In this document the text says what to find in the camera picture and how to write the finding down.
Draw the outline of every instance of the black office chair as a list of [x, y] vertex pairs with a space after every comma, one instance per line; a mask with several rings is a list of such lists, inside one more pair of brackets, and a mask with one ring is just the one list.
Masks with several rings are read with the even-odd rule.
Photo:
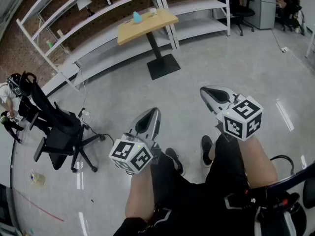
[[236, 24], [238, 28], [241, 30], [241, 36], [243, 36], [243, 29], [241, 25], [248, 26], [254, 32], [254, 27], [249, 23], [244, 21], [244, 18], [251, 17], [255, 15], [255, 12], [249, 8], [250, 1], [254, 0], [247, 0], [246, 7], [240, 5], [240, 0], [229, 0], [230, 2], [230, 13], [236, 18]]
[[92, 171], [97, 172], [97, 167], [89, 161], [83, 147], [97, 138], [103, 141], [105, 136], [98, 134], [83, 141], [83, 131], [88, 127], [82, 125], [74, 113], [61, 110], [56, 102], [54, 102], [56, 107], [54, 108], [37, 84], [35, 75], [24, 72], [20, 79], [20, 89], [23, 95], [31, 95], [35, 104], [49, 117], [53, 124], [47, 138], [41, 140], [34, 155], [34, 161], [37, 162], [41, 154], [46, 152], [49, 154], [54, 169], [58, 170], [67, 156], [73, 156], [71, 170], [75, 173], [77, 169], [74, 168], [74, 164], [80, 153]]

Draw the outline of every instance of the white lamp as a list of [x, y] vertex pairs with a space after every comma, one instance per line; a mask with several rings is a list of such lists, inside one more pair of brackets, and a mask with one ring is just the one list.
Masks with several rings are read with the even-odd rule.
[[90, 16], [93, 16], [95, 13], [92, 12], [89, 8], [88, 8], [88, 5], [91, 3], [92, 1], [91, 0], [78, 0], [77, 1], [77, 5], [78, 5], [78, 9], [79, 10], [82, 10], [84, 7], [87, 8]]

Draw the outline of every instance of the table leg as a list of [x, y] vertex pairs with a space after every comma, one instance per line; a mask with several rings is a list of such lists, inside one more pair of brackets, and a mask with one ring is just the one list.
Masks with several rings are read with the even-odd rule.
[[181, 69], [172, 54], [168, 54], [162, 57], [152, 32], [149, 32], [146, 35], [157, 58], [147, 63], [152, 80], [163, 77], [169, 73]]

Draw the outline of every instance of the grey concrete floor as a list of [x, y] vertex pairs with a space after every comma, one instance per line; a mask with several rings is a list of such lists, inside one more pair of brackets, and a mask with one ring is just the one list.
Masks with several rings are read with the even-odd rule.
[[[201, 165], [200, 139], [207, 134], [215, 141], [218, 132], [214, 128], [215, 116], [201, 100], [199, 89], [205, 85], [226, 86], [252, 96], [264, 107], [264, 123], [257, 137], [270, 158], [278, 154], [290, 156], [296, 172], [302, 169], [301, 156], [311, 164], [315, 160], [315, 54], [303, 58], [308, 37], [284, 33], [276, 27], [274, 33], [281, 45], [292, 50], [283, 54], [270, 30], [251, 32], [244, 28], [243, 37], [233, 26], [230, 37], [222, 32], [182, 41], [180, 52], [174, 53], [182, 69], [154, 81], [146, 66], [154, 58], [152, 52], [89, 79], [84, 106], [91, 119], [85, 117], [85, 121], [96, 132], [117, 139], [141, 112], [158, 107], [162, 120], [157, 142], [163, 150], [172, 147], [179, 154], [186, 179], [202, 183], [208, 170]], [[83, 86], [80, 93], [65, 86], [50, 100], [78, 114], [84, 97]], [[279, 112], [279, 103], [292, 126]], [[90, 130], [85, 132], [85, 136], [91, 135]], [[35, 236], [112, 235], [124, 220], [130, 176], [108, 158], [111, 140], [96, 141], [85, 149], [99, 167], [97, 173], [80, 158], [80, 170], [73, 174], [71, 157], [58, 171], [47, 154], [34, 162], [42, 137], [37, 128], [24, 132], [24, 143], [17, 145], [14, 157], [14, 197], [22, 229]], [[289, 176], [286, 161], [275, 161], [275, 166], [279, 178]], [[31, 169], [45, 176], [44, 186], [31, 184]], [[295, 187], [299, 193], [302, 189], [303, 184]], [[315, 208], [306, 213], [305, 235], [309, 235], [315, 230]]]

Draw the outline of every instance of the white box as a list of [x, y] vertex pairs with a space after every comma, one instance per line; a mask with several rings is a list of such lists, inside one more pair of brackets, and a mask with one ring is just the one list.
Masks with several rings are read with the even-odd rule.
[[153, 155], [144, 143], [117, 139], [109, 158], [117, 167], [138, 174], [153, 159]]
[[242, 141], [247, 140], [262, 123], [263, 107], [250, 96], [233, 108], [223, 110], [223, 129], [225, 133]]

